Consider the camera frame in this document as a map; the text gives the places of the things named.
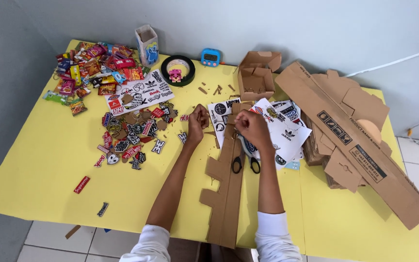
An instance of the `scissors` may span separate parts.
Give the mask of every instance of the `scissors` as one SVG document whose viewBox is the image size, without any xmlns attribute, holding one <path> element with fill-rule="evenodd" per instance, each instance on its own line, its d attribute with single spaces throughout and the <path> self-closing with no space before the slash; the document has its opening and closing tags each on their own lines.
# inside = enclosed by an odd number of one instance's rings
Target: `scissors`
<svg viewBox="0 0 419 262">
<path fill-rule="evenodd" d="M 234 158 L 234 161 L 232 162 L 232 171 L 235 174 L 238 174 L 240 172 L 240 170 L 242 169 L 243 163 L 242 163 L 242 159 L 245 161 L 245 156 L 243 155 L 244 153 L 248 156 L 248 158 L 250 158 L 250 168 L 253 171 L 253 173 L 255 174 L 259 174 L 260 173 L 260 163 L 258 162 L 258 160 L 256 158 L 253 157 L 253 154 L 251 153 L 251 149 L 255 149 L 256 148 L 250 143 L 248 142 L 242 135 L 240 134 L 236 134 L 237 138 L 240 139 L 241 143 L 242 143 L 242 149 L 240 152 L 240 156 Z"/>
</svg>

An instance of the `blue digital timer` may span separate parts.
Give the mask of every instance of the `blue digital timer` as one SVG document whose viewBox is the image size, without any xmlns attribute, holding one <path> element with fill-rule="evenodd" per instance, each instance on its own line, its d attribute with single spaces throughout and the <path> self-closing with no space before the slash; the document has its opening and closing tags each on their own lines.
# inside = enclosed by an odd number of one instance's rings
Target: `blue digital timer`
<svg viewBox="0 0 419 262">
<path fill-rule="evenodd" d="M 205 48 L 201 52 L 201 63 L 205 66 L 216 67 L 221 60 L 221 52 L 216 49 Z"/>
</svg>

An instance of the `white tile floor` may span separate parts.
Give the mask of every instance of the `white tile floor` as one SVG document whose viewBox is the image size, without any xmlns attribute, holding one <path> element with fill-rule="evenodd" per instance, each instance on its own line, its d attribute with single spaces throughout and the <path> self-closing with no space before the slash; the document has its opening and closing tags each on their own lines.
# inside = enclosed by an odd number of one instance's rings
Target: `white tile floor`
<svg viewBox="0 0 419 262">
<path fill-rule="evenodd" d="M 398 138 L 409 178 L 419 189 L 419 145 Z M 17 262 L 117 262 L 130 252 L 139 234 L 82 226 L 68 240 L 74 225 L 34 221 Z M 302 256 L 306 262 L 353 262 L 349 260 Z"/>
</svg>

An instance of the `black scissor handle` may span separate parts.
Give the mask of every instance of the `black scissor handle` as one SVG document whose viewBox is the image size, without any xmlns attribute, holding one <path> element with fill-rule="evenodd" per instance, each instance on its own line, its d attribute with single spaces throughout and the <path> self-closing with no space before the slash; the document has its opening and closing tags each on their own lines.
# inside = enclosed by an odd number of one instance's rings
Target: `black scissor handle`
<svg viewBox="0 0 419 262">
<path fill-rule="evenodd" d="M 256 164 L 256 165 L 255 165 L 255 167 L 256 167 L 256 166 L 258 166 L 258 169 L 253 168 L 253 163 L 255 163 L 255 164 Z M 260 173 L 260 171 L 261 171 L 260 163 L 259 163 L 259 162 L 258 162 L 258 160 L 257 160 L 256 158 L 254 158 L 254 157 L 252 157 L 252 158 L 250 159 L 250 168 L 251 168 L 251 170 L 253 171 L 253 173 L 255 173 L 255 174 L 259 174 L 259 173 Z"/>
<path fill-rule="evenodd" d="M 237 170 L 234 169 L 234 166 L 236 163 L 238 163 L 238 166 L 239 166 Z M 234 158 L 234 161 L 232 162 L 232 172 L 234 172 L 234 174 L 238 174 L 241 169 L 242 169 L 242 161 L 240 160 L 240 157 Z"/>
</svg>

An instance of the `person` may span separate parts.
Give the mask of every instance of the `person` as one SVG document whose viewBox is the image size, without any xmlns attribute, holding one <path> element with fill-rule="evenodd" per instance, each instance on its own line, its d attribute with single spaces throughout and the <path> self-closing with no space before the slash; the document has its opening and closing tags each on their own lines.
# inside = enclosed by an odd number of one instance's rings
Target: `person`
<svg viewBox="0 0 419 262">
<path fill-rule="evenodd" d="M 209 114 L 198 104 L 189 115 L 189 134 L 174 167 L 162 186 L 138 243 L 124 254 L 119 262 L 169 262 L 167 251 L 169 231 L 177 212 L 185 172 L 195 148 L 203 139 L 203 129 L 209 126 Z M 258 230 L 255 242 L 260 262 L 302 261 L 299 249 L 292 243 L 287 229 L 287 216 L 282 205 L 281 192 L 274 163 L 268 126 L 262 115 L 242 110 L 236 116 L 236 128 L 259 149 L 261 173 L 258 196 Z"/>
</svg>

